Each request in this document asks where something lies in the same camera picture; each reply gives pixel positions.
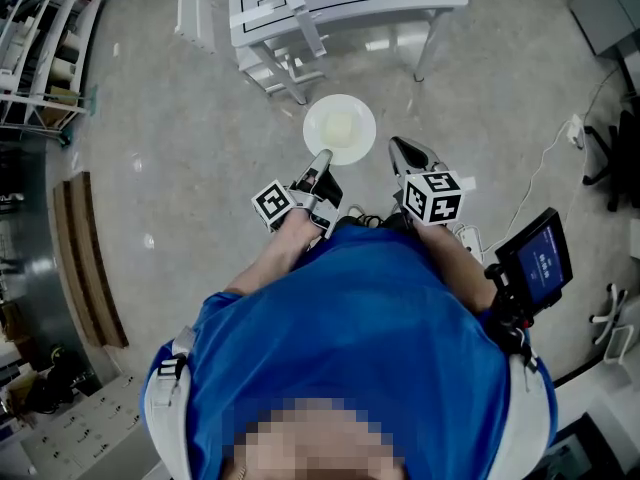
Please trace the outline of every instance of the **white box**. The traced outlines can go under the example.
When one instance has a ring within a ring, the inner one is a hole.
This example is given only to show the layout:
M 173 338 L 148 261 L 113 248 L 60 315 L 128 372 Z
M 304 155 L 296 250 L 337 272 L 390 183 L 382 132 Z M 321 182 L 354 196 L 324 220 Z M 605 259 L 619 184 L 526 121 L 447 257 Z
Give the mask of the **white box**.
M 425 226 L 458 220 L 464 189 L 455 171 L 407 174 L 402 206 Z
M 253 196 L 251 204 L 271 231 L 274 231 L 273 224 L 296 206 L 296 202 L 278 180 L 273 180 Z

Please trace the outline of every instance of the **wooden board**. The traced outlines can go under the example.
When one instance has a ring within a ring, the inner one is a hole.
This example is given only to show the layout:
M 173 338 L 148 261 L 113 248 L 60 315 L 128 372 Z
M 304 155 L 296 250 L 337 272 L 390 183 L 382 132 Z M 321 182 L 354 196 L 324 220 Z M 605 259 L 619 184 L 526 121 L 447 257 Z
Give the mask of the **wooden board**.
M 60 255 L 71 298 L 87 341 L 96 347 L 105 344 L 104 333 L 96 315 L 80 263 L 75 223 L 71 213 L 71 185 L 64 181 L 53 189 L 53 209 L 58 230 Z
M 91 179 L 88 172 L 81 172 L 71 180 L 71 206 L 80 263 L 87 280 L 89 298 L 93 302 L 105 342 L 115 347 L 126 347 L 129 343 L 111 296 L 100 254 L 91 198 Z

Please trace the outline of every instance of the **white plate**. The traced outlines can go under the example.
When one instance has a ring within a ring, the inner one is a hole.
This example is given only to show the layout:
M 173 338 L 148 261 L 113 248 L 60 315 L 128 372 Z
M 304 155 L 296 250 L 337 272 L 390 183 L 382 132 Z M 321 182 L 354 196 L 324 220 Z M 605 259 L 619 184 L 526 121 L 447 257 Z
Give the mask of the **white plate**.
M 330 149 L 332 165 L 348 165 L 360 160 L 373 146 L 376 120 L 358 98 L 332 94 L 309 109 L 302 132 L 313 155 Z

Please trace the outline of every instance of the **electrical outlet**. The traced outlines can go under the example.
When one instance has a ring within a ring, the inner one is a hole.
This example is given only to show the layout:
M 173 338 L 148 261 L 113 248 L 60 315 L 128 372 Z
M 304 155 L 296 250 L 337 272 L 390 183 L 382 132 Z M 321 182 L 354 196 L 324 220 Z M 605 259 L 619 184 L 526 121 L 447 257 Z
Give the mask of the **electrical outlet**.
M 567 139 L 575 147 L 582 149 L 582 144 L 580 144 L 579 141 L 580 132 L 582 132 L 582 119 L 578 117 L 578 114 L 573 114 L 569 123 L 567 127 Z

